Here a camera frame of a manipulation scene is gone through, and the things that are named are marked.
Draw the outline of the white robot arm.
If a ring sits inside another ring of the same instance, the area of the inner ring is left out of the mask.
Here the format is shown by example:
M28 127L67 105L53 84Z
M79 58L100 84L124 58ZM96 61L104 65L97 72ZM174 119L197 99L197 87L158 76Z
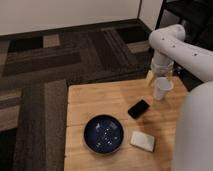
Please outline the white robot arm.
M213 51L186 43L185 37L180 24L153 30L149 35L154 75L165 75L176 62L202 81L182 103L171 171L213 171Z

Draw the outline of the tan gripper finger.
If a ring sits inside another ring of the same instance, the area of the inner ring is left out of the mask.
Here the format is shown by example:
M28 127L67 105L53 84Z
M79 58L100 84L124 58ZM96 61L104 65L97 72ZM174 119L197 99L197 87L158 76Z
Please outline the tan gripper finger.
M169 78L170 81L173 80L173 77L174 77L174 76L173 76L173 73L170 73L169 76L168 76L168 78Z
M155 75L151 70L149 70L146 76L147 85L150 86L154 80L155 80Z

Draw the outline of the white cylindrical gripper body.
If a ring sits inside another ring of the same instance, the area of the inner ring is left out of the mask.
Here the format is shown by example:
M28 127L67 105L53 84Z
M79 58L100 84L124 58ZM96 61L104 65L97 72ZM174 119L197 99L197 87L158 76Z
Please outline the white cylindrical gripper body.
M174 61L168 56L155 51L151 61L151 70L157 77L167 76L173 69Z

